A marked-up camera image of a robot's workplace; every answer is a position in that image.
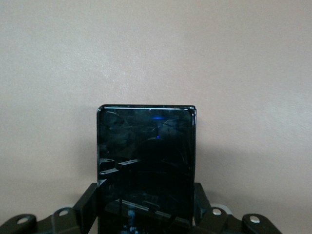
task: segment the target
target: black phone mount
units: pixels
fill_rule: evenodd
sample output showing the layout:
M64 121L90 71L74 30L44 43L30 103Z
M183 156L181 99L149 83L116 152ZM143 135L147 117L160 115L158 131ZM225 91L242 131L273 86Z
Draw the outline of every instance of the black phone mount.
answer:
M103 105L97 183L44 220L20 214L0 234L281 234L264 216L211 207L195 175L194 106Z

